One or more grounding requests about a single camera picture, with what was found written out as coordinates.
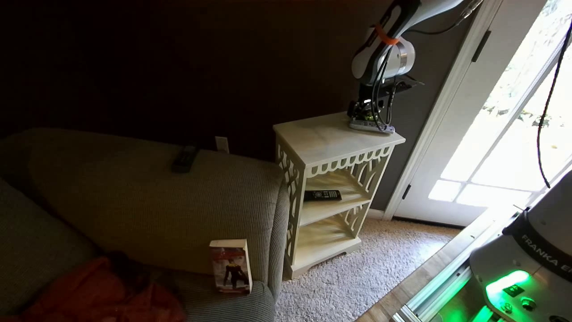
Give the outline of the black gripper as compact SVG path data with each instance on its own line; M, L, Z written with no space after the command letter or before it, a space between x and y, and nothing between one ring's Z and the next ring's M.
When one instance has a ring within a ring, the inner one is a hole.
M380 84L359 86L359 99L351 101L346 111L350 127L389 127L391 106L398 93L418 84L409 76L393 77Z

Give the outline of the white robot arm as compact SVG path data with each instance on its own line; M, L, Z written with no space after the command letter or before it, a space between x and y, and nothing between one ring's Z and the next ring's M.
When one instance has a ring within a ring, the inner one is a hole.
M351 59L359 95L348 106L348 126L391 133L389 106L398 77L414 65L414 47L401 38L410 27L457 8L462 0L391 0L373 24Z

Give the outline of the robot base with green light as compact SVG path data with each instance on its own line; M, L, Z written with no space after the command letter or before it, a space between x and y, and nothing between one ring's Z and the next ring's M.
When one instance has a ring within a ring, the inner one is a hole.
M572 322L572 172L469 254L484 305L505 322Z

